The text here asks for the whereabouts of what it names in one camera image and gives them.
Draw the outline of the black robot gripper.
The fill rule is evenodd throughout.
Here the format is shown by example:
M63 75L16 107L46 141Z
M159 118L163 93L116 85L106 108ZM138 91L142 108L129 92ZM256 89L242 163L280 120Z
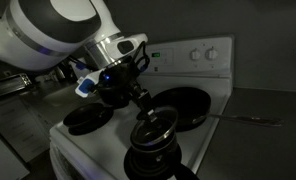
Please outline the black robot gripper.
M130 101L147 114L145 126L148 129L159 127L158 117L153 109L149 91L142 89L136 79L140 71L133 63L122 63L100 73L96 85L102 101L115 109L129 105Z

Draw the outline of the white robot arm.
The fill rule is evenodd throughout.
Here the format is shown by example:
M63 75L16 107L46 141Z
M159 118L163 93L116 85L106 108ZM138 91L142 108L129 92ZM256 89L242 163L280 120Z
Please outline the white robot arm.
M0 61L28 71L49 70L85 47L104 72L147 41L122 36L103 0L10 0L0 17Z

